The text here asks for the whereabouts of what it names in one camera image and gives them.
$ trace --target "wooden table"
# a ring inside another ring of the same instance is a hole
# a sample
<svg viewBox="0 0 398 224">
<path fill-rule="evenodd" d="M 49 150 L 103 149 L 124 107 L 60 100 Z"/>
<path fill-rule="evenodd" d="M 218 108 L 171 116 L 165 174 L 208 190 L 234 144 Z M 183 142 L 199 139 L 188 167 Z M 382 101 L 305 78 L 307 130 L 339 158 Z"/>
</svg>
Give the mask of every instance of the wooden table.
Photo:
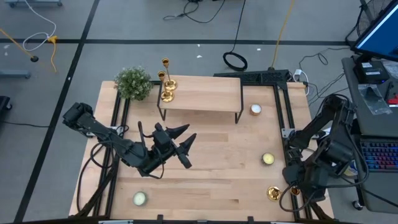
<svg viewBox="0 0 398 224">
<path fill-rule="evenodd" d="M 95 117 L 103 124 L 111 122 L 116 97 L 113 86 L 113 82 L 103 82 L 99 93 Z M 141 177 L 135 168 L 120 163 L 111 218 L 155 220 L 158 214 L 163 214 L 165 220 L 245 221 L 247 216 L 253 216 L 255 221 L 294 220 L 292 213 L 281 210 L 278 203 L 269 200 L 266 194 L 270 186 L 282 190 L 287 187 L 282 176 L 285 162 L 272 87 L 243 87 L 244 107 L 257 103 L 262 106 L 262 113 L 251 116 L 249 110 L 245 110 L 239 124 L 231 122 L 232 114 L 187 110 L 171 110 L 163 122 L 157 113 L 158 87 L 155 86 L 144 101 L 130 104 L 127 118 L 130 130 L 124 137 L 139 141 L 138 121 L 142 121 L 146 134 L 152 132 L 156 122 L 171 128 L 191 124 L 176 142 L 185 140 L 192 133 L 198 134 L 189 155 L 192 168 L 184 169 L 180 161 L 172 157 L 165 165 L 164 178 L 155 180 Z M 295 127 L 304 128 L 311 121 L 304 86 L 302 83 L 288 83 L 288 87 Z M 282 92 L 280 101 L 287 126 Z M 89 158 L 95 143 L 96 139 L 88 140 L 83 162 Z M 316 144 L 311 142 L 310 148 L 316 149 Z M 265 152 L 275 156 L 273 165 L 262 164 L 261 156 Z M 97 161 L 102 161 L 102 156 L 99 154 Z M 81 206 L 96 190 L 100 172 L 101 169 L 94 164 L 88 165 L 82 181 Z M 152 174 L 159 175 L 160 172 L 161 169 L 157 169 Z M 148 202 L 143 207 L 132 202 L 137 191 L 148 195 Z M 106 190 L 100 214 L 104 213 L 107 195 Z M 282 203 L 291 208 L 290 197 L 285 197 Z M 326 200 L 319 205 L 333 217 L 327 192 Z M 70 209 L 70 214 L 75 213 L 76 194 Z"/>
<path fill-rule="evenodd" d="M 243 110 L 240 78 L 186 75 L 171 75 L 170 78 L 178 83 L 178 87 L 173 91 L 174 99 L 168 103 L 160 99 L 160 94 L 164 90 L 159 91 L 158 107 L 163 120 L 166 110 L 173 109 L 234 112 L 235 123 L 238 123 Z"/>
</svg>

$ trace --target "monitor screen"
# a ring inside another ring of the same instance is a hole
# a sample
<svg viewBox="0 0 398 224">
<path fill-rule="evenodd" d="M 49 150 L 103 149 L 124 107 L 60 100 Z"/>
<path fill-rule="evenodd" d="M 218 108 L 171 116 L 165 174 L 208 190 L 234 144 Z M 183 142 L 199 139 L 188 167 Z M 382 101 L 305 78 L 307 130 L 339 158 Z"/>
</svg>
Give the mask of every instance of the monitor screen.
<svg viewBox="0 0 398 224">
<path fill-rule="evenodd" d="M 384 13 L 357 40 L 354 51 L 398 61 L 398 1 L 392 1 Z"/>
</svg>

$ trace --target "keyboard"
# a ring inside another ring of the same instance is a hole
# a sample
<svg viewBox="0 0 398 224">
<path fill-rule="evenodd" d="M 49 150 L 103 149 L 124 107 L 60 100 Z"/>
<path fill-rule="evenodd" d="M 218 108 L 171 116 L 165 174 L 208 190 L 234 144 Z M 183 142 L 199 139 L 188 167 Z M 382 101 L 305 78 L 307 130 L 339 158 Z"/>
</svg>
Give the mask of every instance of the keyboard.
<svg viewBox="0 0 398 224">
<path fill-rule="evenodd" d="M 232 72 L 216 73 L 214 77 L 241 78 L 245 84 L 263 85 L 266 83 L 286 82 L 289 77 L 288 70 L 271 70 L 258 72 Z"/>
<path fill-rule="evenodd" d="M 361 139 L 359 144 L 370 172 L 398 172 L 398 140 Z"/>
</svg>

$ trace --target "potted plant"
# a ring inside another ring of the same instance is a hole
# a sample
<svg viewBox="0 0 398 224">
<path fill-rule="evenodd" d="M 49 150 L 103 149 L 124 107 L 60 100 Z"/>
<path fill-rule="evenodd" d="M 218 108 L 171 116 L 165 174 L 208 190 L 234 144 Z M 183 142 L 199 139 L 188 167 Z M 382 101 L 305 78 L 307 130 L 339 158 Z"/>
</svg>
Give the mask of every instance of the potted plant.
<svg viewBox="0 0 398 224">
<path fill-rule="evenodd" d="M 153 85 L 150 75 L 142 67 L 124 68 L 115 79 L 115 88 L 122 98 L 141 101 L 150 93 Z"/>
</svg>

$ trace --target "chair wheel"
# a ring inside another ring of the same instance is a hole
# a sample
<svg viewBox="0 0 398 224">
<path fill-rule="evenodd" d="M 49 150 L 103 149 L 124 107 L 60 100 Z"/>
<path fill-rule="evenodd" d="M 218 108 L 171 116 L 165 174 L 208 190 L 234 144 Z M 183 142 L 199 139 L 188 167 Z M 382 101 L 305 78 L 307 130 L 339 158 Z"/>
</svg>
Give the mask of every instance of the chair wheel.
<svg viewBox="0 0 398 224">
<path fill-rule="evenodd" d="M 361 204 L 359 204 L 359 201 L 354 201 L 354 202 L 352 202 L 352 204 L 353 204 L 353 207 L 355 209 L 357 209 L 358 211 L 361 211 L 363 209 L 363 206 Z"/>
<path fill-rule="evenodd" d="M 8 104 L 7 106 L 6 106 L 6 110 L 11 110 L 12 109 L 12 104 Z"/>
</svg>

